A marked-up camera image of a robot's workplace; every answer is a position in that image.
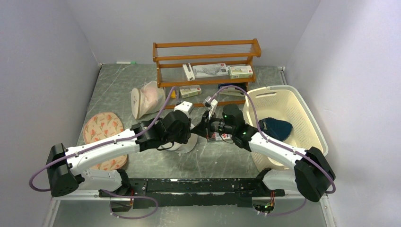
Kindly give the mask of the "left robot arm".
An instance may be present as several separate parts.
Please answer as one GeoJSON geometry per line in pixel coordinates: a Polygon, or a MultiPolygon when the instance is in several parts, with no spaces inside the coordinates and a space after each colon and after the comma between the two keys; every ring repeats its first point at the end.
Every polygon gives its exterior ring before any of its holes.
{"type": "Polygon", "coordinates": [[[80,190],[107,190],[123,197],[129,194],[131,183],[123,171],[91,170],[104,161],[157,149],[167,144],[185,144],[191,136],[191,119],[187,111],[174,110],[154,125],[142,121],[130,129],[91,145],[66,148],[62,143],[52,146],[47,164],[50,192],[60,197],[80,190]]]}

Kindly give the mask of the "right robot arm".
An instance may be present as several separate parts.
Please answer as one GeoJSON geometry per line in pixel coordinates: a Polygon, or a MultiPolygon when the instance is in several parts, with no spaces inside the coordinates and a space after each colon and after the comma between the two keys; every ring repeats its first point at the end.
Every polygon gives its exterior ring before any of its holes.
{"type": "Polygon", "coordinates": [[[283,164],[285,170],[269,170],[255,183],[255,190],[261,196],[268,195],[272,190],[289,190],[299,192],[309,201],[318,202],[324,194],[336,191],[335,173],[318,148],[293,147],[267,136],[247,124],[236,105],[226,105],[222,118],[206,111],[191,132],[204,138],[210,138],[214,133],[229,134],[239,148],[283,164]]]}

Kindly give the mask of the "round white mesh laundry bag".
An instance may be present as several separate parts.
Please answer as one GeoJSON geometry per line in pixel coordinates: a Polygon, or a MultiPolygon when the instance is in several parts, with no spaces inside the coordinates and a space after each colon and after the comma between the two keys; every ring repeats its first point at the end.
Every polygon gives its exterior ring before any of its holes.
{"type": "Polygon", "coordinates": [[[167,151],[172,151],[176,152],[178,154],[182,153],[188,153],[192,151],[197,143],[198,140],[198,135],[196,134],[191,134],[190,138],[188,139],[188,142],[186,144],[180,144],[180,143],[172,143],[169,142],[165,145],[160,146],[161,149],[165,149],[167,151]]]}

